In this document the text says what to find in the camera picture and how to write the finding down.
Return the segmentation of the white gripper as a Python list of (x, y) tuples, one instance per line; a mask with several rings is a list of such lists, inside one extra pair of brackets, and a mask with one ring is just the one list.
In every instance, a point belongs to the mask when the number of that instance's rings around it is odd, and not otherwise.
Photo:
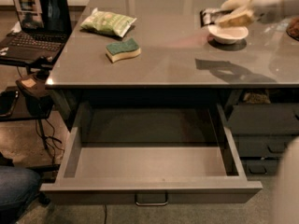
[(299, 15), (299, 0), (226, 0), (215, 24), (221, 28), (282, 21)]

